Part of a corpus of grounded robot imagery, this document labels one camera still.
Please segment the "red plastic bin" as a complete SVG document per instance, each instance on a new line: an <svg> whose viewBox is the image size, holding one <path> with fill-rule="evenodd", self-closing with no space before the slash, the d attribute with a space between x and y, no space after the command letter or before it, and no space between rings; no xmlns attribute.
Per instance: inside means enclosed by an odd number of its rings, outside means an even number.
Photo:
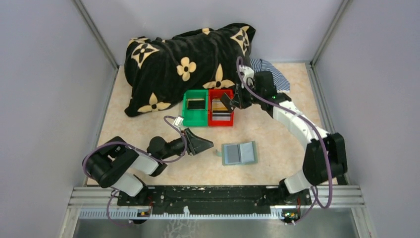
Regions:
<svg viewBox="0 0 420 238"><path fill-rule="evenodd" d="M221 98L226 94L233 98L231 89L210 89L208 96L208 126L233 126L233 112L222 103Z"/></svg>

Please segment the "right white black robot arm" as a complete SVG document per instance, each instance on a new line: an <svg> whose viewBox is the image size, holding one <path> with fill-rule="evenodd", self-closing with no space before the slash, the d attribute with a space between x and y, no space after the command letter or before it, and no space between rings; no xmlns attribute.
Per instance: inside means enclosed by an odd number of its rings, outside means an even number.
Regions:
<svg viewBox="0 0 420 238"><path fill-rule="evenodd" d="M308 119L286 93L279 93L268 71L241 72L234 86L230 108L260 105L269 116L282 123L302 145L302 168L279 183L279 199L284 204L297 200L299 192L331 181L348 171L344 137L317 126Z"/></svg>

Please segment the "green plastic bin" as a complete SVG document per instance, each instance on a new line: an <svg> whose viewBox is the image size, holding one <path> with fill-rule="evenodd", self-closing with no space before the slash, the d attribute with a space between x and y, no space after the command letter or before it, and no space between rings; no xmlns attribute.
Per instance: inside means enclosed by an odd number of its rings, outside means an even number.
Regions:
<svg viewBox="0 0 420 238"><path fill-rule="evenodd" d="M183 125L208 126L208 90L187 90L182 105Z"/></svg>

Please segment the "sage green card holder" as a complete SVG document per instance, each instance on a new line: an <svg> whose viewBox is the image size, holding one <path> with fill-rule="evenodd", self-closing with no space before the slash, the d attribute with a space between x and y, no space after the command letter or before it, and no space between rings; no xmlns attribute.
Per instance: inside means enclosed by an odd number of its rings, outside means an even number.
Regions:
<svg viewBox="0 0 420 238"><path fill-rule="evenodd" d="M222 144L215 150L221 157L224 166L250 165L258 162L257 145L255 141Z"/></svg>

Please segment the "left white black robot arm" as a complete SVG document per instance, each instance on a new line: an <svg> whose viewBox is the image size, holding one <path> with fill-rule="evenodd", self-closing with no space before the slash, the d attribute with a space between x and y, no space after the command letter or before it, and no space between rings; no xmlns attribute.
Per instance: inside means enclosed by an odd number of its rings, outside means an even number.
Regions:
<svg viewBox="0 0 420 238"><path fill-rule="evenodd" d="M129 196L136 205L143 205L149 198L146 184L129 169L156 177L172 161L185 155L197 155L213 147L213 142L195 135L190 129L181 131L180 138L170 142L160 136L153 137L146 151L128 144L116 136L90 152L83 160L84 173L101 188L114 188Z"/></svg>

